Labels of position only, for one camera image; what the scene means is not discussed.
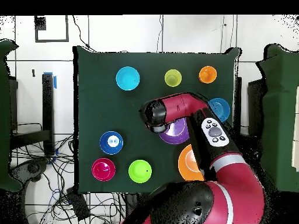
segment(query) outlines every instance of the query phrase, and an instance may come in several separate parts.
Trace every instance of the lime green bowl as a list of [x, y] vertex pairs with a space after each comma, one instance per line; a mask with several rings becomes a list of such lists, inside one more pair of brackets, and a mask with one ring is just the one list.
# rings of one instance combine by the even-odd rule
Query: lime green bowl
[[144, 160], [135, 160], [128, 168], [128, 175], [133, 182], [144, 183], [148, 181], [152, 175], [151, 165]]
[[164, 76], [165, 82], [170, 87], [176, 87], [182, 81], [182, 75], [176, 69], [170, 69]]

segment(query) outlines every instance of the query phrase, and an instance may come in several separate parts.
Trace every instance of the robot button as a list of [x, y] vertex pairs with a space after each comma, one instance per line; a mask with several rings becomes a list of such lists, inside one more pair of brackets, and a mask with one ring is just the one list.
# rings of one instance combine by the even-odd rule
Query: robot button
[[222, 130], [218, 127], [212, 127], [211, 129], [209, 129], [208, 135], [212, 138], [216, 138], [222, 135]]

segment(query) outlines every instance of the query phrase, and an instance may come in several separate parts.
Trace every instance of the pink bowl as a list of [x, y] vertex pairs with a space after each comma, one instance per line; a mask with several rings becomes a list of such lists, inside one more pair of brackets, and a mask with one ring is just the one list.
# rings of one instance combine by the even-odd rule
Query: pink bowl
[[100, 158], [92, 165], [92, 175], [100, 181], [108, 181], [115, 175], [115, 165], [107, 158]]

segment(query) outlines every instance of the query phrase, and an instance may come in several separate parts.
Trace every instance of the green bowl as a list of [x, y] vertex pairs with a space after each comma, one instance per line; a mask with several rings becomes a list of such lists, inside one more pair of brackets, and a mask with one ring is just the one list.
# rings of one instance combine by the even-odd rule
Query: green bowl
[[133, 182], [144, 183], [148, 181], [152, 175], [151, 165], [145, 160], [135, 160], [128, 168], [128, 175]]

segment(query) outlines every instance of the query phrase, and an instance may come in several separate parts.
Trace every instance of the green cloth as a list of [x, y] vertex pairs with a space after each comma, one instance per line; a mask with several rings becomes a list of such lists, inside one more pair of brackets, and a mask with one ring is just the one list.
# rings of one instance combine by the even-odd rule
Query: green cloth
[[10, 40], [0, 41], [0, 188], [8, 191], [19, 191], [22, 188], [21, 183], [8, 174], [11, 163], [11, 98], [5, 60], [9, 52], [16, 48], [17, 45]]
[[270, 45], [267, 60], [258, 64], [268, 87], [263, 98], [261, 165], [280, 191], [299, 192], [299, 173], [291, 166], [299, 53]]
[[[239, 49], [227, 54], [181, 53], [95, 53], [77, 47], [79, 85], [79, 191], [80, 192], [151, 192], [171, 181], [183, 181], [178, 171], [178, 157], [183, 148], [165, 143], [158, 134], [146, 129], [139, 115], [140, 107], [148, 100], [174, 93], [199, 92], [208, 99], [225, 99], [232, 109], [234, 91], [234, 61]], [[202, 67], [217, 70], [211, 84], [201, 83]], [[132, 91], [123, 91], [116, 84], [116, 74], [130, 66], [140, 74], [140, 84]], [[177, 87], [169, 87], [164, 75], [169, 69], [182, 74]], [[232, 124], [232, 114], [228, 122]], [[116, 155], [106, 155], [99, 139], [106, 131], [122, 135], [124, 146]], [[98, 158], [109, 158], [116, 166], [115, 176], [101, 182], [91, 172]], [[137, 184], [128, 175], [129, 165], [143, 159], [150, 163], [152, 176]]]

